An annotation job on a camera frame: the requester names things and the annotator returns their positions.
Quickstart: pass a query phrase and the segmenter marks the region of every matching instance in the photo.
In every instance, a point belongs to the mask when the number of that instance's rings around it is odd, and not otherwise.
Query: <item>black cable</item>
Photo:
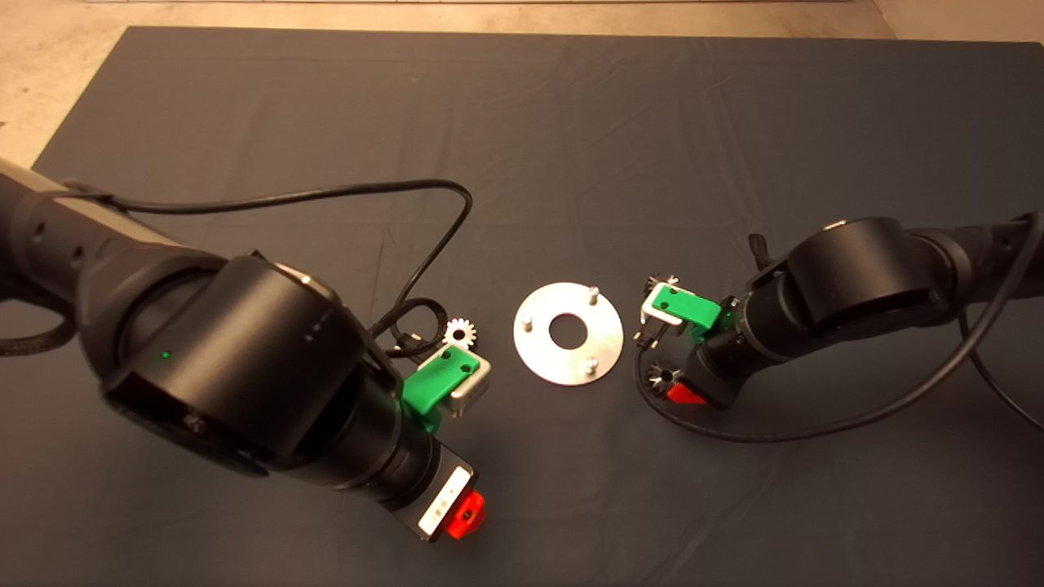
[[[399,349],[390,349],[384,351],[386,355],[392,358],[400,357],[414,357],[422,353],[434,350],[435,346],[443,342],[443,336],[446,335],[446,325],[449,323],[449,316],[446,313],[446,308],[442,306],[438,302],[430,298],[410,298],[403,301],[401,304],[396,304],[390,310],[380,318],[373,326],[370,327],[370,335],[374,338],[380,336],[385,330],[393,328],[395,323],[399,321],[402,316],[406,315],[413,308],[426,307],[433,314],[435,314],[435,320],[438,322],[438,327],[435,329],[435,337],[431,341],[421,342],[419,345],[410,347],[402,347]]]
[[[957,327],[960,329],[960,335],[968,338],[967,310],[962,310],[960,313],[957,314]],[[987,386],[993,390],[993,393],[997,394],[997,397],[999,397],[1001,401],[1006,403],[1009,407],[1014,409],[1016,414],[1021,416],[1022,419],[1028,422],[1033,427],[1044,432],[1044,424],[1041,424],[1040,420],[1034,418],[1033,415],[1023,409],[1022,406],[1012,398],[1012,396],[1007,395],[1004,389],[1000,386],[1000,383],[997,382],[997,379],[994,378],[993,374],[990,373],[990,370],[987,369],[986,363],[982,362],[982,357],[980,357],[977,352],[972,351],[972,353],[968,355],[968,358],[971,359],[972,365],[975,366],[975,370],[978,371],[979,376],[982,377]]]
[[[16,280],[11,276],[0,276],[0,301],[7,298],[51,310],[62,316],[62,323],[54,328],[18,338],[0,338],[0,356],[26,356],[56,349],[76,335],[76,320],[73,309],[64,300],[55,298],[42,288]]]
[[[405,182],[383,182],[383,183],[373,183],[373,184],[357,184],[350,186],[339,186],[335,188],[327,189],[316,189],[316,190],[306,190],[296,191],[289,193],[281,193],[277,195],[258,196],[250,197],[245,199],[238,199],[232,202],[204,202],[199,204],[155,204],[150,202],[140,202],[134,199],[124,199],[118,197],[111,193],[106,193],[97,190],[93,186],[85,184],[82,182],[67,181],[64,182],[66,186],[73,189],[77,189],[84,192],[81,195],[88,197],[100,204],[112,206],[121,212],[140,212],[145,214],[173,214],[173,215],[188,215],[188,214],[216,214],[221,212],[238,212],[242,210],[254,210],[259,208],[269,208],[272,206],[285,206],[287,204],[296,204],[300,202],[311,202],[316,199],[327,199],[331,197],[348,197],[355,195],[371,195],[371,194],[383,194],[383,193],[400,193],[407,191],[420,191],[428,189],[443,189],[456,193],[464,199],[464,206],[460,208],[460,212],[457,217],[450,225],[443,237],[435,243],[431,252],[421,261],[420,266],[413,272],[413,275],[406,280],[406,284],[403,285],[402,289],[399,291],[399,296],[396,297],[395,303],[393,304],[393,310],[401,306],[405,301],[406,297],[417,285],[417,282],[421,279],[431,263],[434,262],[435,258],[443,252],[443,249],[449,243],[449,241],[456,235],[457,231],[460,230],[460,226],[468,218],[471,213],[471,208],[473,204],[473,198],[471,192],[467,188],[461,186],[456,182],[451,182],[448,180],[411,180]],[[392,335],[395,337],[396,343],[403,349],[409,348],[409,351],[416,351],[418,348],[433,348],[437,343],[442,341],[441,335],[436,334],[436,337],[431,342],[421,341],[421,347],[413,346],[413,338],[407,336],[399,330],[396,323],[393,323],[388,327],[392,331]],[[401,356],[416,357],[420,352],[406,354]]]
[[[957,345],[946,360],[944,360],[935,369],[935,371],[922,380],[917,386],[892,403],[877,409],[844,418],[841,420],[835,420],[826,424],[820,424],[817,426],[810,426],[807,428],[783,432],[730,432],[708,428],[675,414],[671,414],[666,409],[666,407],[664,407],[662,401],[650,395],[650,390],[642,379],[641,369],[642,356],[647,350],[647,343],[640,346],[638,352],[635,353],[633,371],[635,383],[638,385],[638,391],[641,393],[642,398],[649,404],[649,407],[655,409],[659,415],[663,416],[667,420],[670,420],[674,424],[698,435],[731,442],[789,442],[851,430],[852,428],[865,426],[867,424],[883,420],[884,418],[893,416],[898,412],[909,407],[916,401],[924,398],[929,392],[938,388],[939,384],[942,383],[947,377],[952,375],[953,372],[956,371],[956,368],[966,358],[972,356],[975,347],[978,346],[986,334],[990,331],[990,327],[992,327],[997,321],[997,316],[1000,315],[1000,312],[1004,309],[1004,305],[1015,294],[1015,289],[1018,287],[1019,282],[1022,281],[1022,277],[1025,275],[1026,269],[1029,266],[1029,262],[1034,255],[1036,255],[1037,248],[1041,243],[1042,235],[1044,235],[1044,214],[1041,212],[1035,212],[1029,217],[1029,230],[1026,234],[1025,241],[1022,243],[1022,248],[1019,250],[1019,254],[1012,262],[1012,266],[1009,268],[1007,274],[1004,276],[1004,280],[1001,281],[1000,286],[997,288],[997,292],[994,295],[993,300],[990,301],[986,310],[983,310],[982,314],[979,315],[977,321],[975,321],[975,326],[972,327],[968,335],[960,342],[960,344]]]

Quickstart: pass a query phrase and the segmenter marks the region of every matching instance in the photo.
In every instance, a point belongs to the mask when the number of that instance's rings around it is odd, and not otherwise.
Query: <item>small gear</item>
[[[645,280],[645,297],[648,298],[649,294],[652,292],[652,288],[657,286],[658,283],[663,282],[667,285],[678,285],[678,278],[673,275],[655,274],[650,275],[648,279]]]
[[[443,337],[443,342],[468,350],[475,346],[477,337],[478,330],[474,324],[466,319],[455,318],[446,324],[446,336]]]
[[[682,375],[682,370],[665,362],[652,362],[645,374],[652,393],[662,396],[674,386]]]

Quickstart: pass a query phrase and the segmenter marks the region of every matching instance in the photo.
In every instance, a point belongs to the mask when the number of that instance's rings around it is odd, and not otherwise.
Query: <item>screw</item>
[[[196,414],[195,412],[190,412],[189,414],[186,414],[185,418],[182,419],[182,422],[185,423],[185,427],[192,430],[194,433],[196,435],[203,433],[205,423],[203,418],[200,418],[199,415]]]

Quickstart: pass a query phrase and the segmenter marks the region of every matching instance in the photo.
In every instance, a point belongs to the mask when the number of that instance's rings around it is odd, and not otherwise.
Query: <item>center hole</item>
[[[587,326],[573,314],[562,314],[551,321],[551,339],[563,349],[575,349],[587,341]]]

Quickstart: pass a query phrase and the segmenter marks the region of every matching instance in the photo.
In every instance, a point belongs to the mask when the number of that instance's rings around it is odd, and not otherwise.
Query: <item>red button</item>
[[[460,504],[450,517],[450,523],[446,525],[446,534],[460,540],[478,530],[484,519],[485,498],[482,497],[481,493],[471,490],[468,495],[460,499]]]
[[[674,403],[695,403],[699,405],[707,405],[707,400],[692,393],[692,390],[681,383],[674,383],[674,386],[667,392],[667,399]]]

